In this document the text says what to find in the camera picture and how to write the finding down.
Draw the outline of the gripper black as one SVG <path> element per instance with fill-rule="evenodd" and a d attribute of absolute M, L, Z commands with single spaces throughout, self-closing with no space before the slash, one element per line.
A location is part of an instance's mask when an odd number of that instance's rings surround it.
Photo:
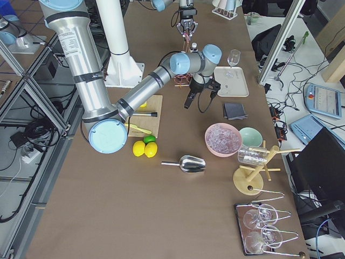
<path fill-rule="evenodd" d="M 176 28 L 184 40 L 187 40 L 187 32 L 189 33 L 189 41 L 192 40 L 193 34 L 197 29 L 198 23 L 194 21 L 197 15 L 196 9 L 179 9 L 180 21 L 176 24 Z"/>
<path fill-rule="evenodd" d="M 189 109 L 197 93 L 201 93 L 205 89 L 210 91 L 210 99 L 213 100 L 216 96 L 216 93 L 218 93 L 220 90 L 220 83 L 213 78 L 213 75 L 204 76 L 202 74 L 195 73 L 192 76 L 189 88 L 190 92 L 184 103 L 185 109 Z"/>

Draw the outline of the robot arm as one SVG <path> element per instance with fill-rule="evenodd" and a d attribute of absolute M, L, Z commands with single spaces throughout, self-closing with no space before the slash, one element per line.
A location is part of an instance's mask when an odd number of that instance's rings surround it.
<path fill-rule="evenodd" d="M 192 0 L 152 0 L 151 5 L 158 12 L 162 12 L 173 5 L 174 2 L 177 3 L 178 8 L 172 15 L 170 26 L 176 28 L 184 41 L 188 43 L 198 27 L 198 23 L 194 19 L 197 15 L 197 9 L 194 6 L 194 2 Z"/>
<path fill-rule="evenodd" d="M 222 52 L 212 44 L 202 51 L 179 52 L 144 76 L 144 65 L 129 53 L 120 2 L 97 1 L 96 5 L 111 53 L 106 70 L 89 28 L 85 2 L 40 1 L 46 25 L 58 35 L 81 98 L 88 141 L 96 151 L 109 154 L 126 143 L 126 119 L 174 76 L 191 73 L 191 86 L 214 85 L 212 74 Z"/>

